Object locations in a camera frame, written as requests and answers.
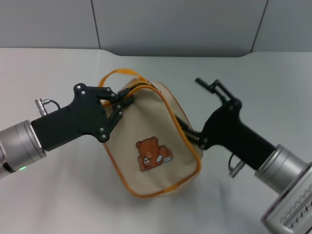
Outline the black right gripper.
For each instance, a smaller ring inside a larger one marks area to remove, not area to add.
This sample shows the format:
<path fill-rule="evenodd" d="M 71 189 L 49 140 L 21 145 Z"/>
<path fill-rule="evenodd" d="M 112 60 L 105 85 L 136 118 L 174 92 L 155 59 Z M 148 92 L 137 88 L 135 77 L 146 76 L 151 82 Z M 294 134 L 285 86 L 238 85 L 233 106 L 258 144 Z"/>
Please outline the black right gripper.
<path fill-rule="evenodd" d="M 204 150 L 221 145 L 251 168 L 258 170 L 275 147 L 242 123 L 239 117 L 241 101 L 234 98 L 220 80 L 216 79 L 208 84 L 203 79 L 196 78 L 195 82 L 211 94 L 216 94 L 223 105 L 212 113 L 201 132 L 193 130 L 181 118 L 176 117 L 187 139 Z"/>

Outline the beige food bag orange trim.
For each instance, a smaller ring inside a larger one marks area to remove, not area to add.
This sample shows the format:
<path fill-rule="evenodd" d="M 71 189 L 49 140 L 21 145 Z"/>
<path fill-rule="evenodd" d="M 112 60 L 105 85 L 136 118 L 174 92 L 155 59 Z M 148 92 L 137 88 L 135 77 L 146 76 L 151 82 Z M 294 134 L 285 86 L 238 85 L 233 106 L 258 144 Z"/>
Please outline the beige food bag orange trim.
<path fill-rule="evenodd" d="M 122 119 L 104 148 L 128 191 L 140 198 L 168 195 L 201 171 L 202 149 L 191 143 L 179 122 L 189 123 L 172 93 L 131 69 L 127 83 L 134 103 L 122 108 Z"/>

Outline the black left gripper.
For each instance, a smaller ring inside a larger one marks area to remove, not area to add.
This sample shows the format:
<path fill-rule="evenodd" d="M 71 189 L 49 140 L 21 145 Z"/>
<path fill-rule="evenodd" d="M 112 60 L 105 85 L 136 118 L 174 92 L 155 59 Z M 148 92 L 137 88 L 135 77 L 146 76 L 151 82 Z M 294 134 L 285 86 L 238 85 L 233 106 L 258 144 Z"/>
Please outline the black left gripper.
<path fill-rule="evenodd" d="M 108 141 L 124 109 L 135 101 L 134 96 L 126 97 L 129 92 L 130 88 L 114 93 L 110 87 L 75 85 L 70 104 L 31 122 L 43 150 L 51 151 L 83 135 Z"/>

